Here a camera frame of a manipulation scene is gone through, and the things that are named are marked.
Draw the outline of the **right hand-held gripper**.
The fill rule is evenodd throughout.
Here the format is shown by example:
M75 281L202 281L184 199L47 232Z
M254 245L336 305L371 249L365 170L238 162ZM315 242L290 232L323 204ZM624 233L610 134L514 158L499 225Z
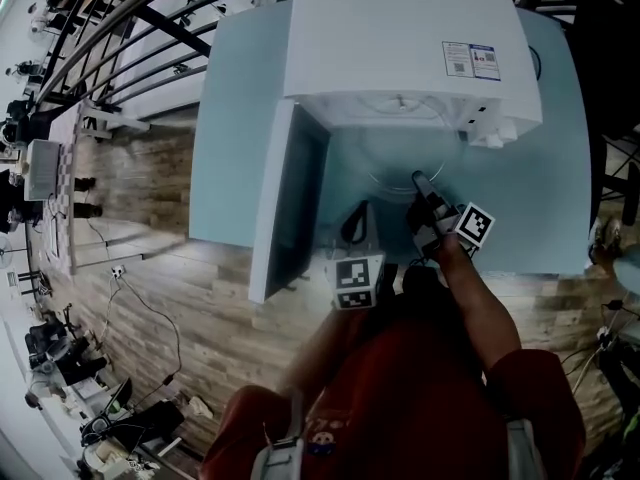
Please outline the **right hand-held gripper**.
M495 219L473 203L464 207L448 204L420 170L414 171L411 179L418 194L406 220L421 257L433 259L444 237L450 234L457 237L465 253L472 257L482 248Z

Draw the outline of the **white microwave oven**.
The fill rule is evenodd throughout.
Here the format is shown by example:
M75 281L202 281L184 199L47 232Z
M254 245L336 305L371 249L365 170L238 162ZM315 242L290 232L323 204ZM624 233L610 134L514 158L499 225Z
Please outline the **white microwave oven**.
M303 274L298 246L278 244L293 155L283 128L309 124L317 141L339 129L451 131L499 149L539 126L542 104L513 0L292 0L282 95L258 209L249 297L262 303ZM399 111L401 95L406 111Z

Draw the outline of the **person's left forearm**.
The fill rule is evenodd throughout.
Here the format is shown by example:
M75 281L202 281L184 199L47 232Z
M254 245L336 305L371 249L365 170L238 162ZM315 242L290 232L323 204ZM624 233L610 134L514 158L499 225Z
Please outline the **person's left forearm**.
M364 316L364 311L332 310L285 370L277 392L300 396L308 411L355 347Z

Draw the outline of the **person's red shirt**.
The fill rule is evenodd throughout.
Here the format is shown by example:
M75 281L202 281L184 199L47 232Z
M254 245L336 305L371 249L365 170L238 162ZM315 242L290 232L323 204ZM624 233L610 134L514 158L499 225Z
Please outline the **person's red shirt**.
M201 480L572 480L586 436L555 354L521 344L485 372L457 304L364 312L308 411L278 387L232 397Z

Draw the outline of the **checkered tablecloth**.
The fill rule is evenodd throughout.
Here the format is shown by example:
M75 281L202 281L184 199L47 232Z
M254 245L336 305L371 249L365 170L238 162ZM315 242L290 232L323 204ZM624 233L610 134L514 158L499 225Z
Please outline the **checkered tablecloth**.
M82 128L85 103L80 102L51 124L49 141L60 146L55 189L44 202L43 238L51 265L66 276L75 271L73 224L75 151Z

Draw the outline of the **round glass turntable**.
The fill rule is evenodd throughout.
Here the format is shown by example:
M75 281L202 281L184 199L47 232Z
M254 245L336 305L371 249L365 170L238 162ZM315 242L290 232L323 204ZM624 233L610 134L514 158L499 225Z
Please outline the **round glass turntable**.
M358 150L369 178L393 195L415 188L413 173L431 182L442 173L455 150L454 134L433 128L364 128Z

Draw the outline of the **black office chair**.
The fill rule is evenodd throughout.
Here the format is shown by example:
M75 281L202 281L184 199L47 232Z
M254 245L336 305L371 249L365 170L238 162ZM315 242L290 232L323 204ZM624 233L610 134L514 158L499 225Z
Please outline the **black office chair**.
M578 0L566 37L589 134L591 216L608 188L623 197L621 221L631 226L640 204L640 159L629 161L625 179L606 174L606 140L640 126L640 0Z

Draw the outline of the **grey microwave oven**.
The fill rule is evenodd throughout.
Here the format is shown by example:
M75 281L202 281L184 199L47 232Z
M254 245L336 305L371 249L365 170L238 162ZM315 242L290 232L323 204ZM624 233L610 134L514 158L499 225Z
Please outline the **grey microwave oven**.
M24 199L44 202L56 194L60 144L49 140L33 140L27 148Z

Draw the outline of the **black metal railing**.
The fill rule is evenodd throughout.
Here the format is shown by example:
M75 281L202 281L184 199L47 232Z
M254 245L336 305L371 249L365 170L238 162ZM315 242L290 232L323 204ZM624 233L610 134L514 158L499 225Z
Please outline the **black metal railing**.
M113 97L120 92L176 64L209 56L211 46L200 37L214 31L218 22L214 20L189 30L180 25L179 21L205 6L215 5L222 0L193 1L168 16L149 6L155 0L118 1L119 4L115 10L100 21L93 32L89 35L80 34L80 42L74 50L62 56L62 48L71 26L69 21L65 23L59 40L51 52L43 83L33 100L36 107L52 104L68 109L88 99L100 108L118 109L119 105L126 101L205 70L204 68L189 69L114 100ZM120 54L157 31L168 36L169 40L121 67L116 66ZM189 52L172 58L121 86L111 84L119 75L179 45L186 46Z

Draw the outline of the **person's right forearm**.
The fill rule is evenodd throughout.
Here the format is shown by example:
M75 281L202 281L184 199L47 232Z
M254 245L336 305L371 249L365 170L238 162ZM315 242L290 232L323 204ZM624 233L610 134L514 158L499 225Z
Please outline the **person's right forearm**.
M436 260L459 307L470 342L488 372L503 357L521 349L516 325L484 283L457 234L442 238Z

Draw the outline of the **standing fan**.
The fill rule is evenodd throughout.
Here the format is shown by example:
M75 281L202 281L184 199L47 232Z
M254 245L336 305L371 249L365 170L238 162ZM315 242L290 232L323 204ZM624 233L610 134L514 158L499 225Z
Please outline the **standing fan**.
M24 252L25 248L14 249L9 239L0 234L0 269L8 268L12 261L15 252Z

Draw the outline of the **light blue table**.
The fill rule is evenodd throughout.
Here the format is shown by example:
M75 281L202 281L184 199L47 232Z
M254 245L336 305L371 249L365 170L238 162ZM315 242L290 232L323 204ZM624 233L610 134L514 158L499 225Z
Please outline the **light blue table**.
M272 124L282 95L292 6L246 11L215 33L200 100L193 153L189 234L251 247L263 238L258 209ZM543 121L501 149L455 138L455 150L433 180L455 203L475 203L495 225L475 264L483 271L581 273L591 213L589 139L579 82L567 41L552 20L518 14L529 50L540 64ZM277 214L278 244L310 240L294 256L306 261L329 247L335 227L360 201L374 207L382 249L396 263L415 248L405 221L412 201L382 190L367 175L358 150L364 128L334 131L317 141L309 124L286 124L293 155L280 165L286 195Z

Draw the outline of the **person's black trousers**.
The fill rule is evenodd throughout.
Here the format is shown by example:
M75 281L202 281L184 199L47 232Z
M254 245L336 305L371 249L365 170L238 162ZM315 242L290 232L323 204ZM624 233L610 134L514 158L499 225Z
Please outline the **person's black trousers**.
M394 289L397 273L396 264L384 267L378 293L378 306L383 312L394 315L425 315L435 314L451 306L451 293L441 283L434 268L420 264L410 265L402 276L399 294Z

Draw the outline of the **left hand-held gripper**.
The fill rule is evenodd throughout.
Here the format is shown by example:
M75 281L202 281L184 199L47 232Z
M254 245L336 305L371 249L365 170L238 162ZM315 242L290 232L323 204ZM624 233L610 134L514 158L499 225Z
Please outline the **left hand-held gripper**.
M378 303L385 255L380 252L372 204L360 201L338 221L325 274L338 310L371 309Z

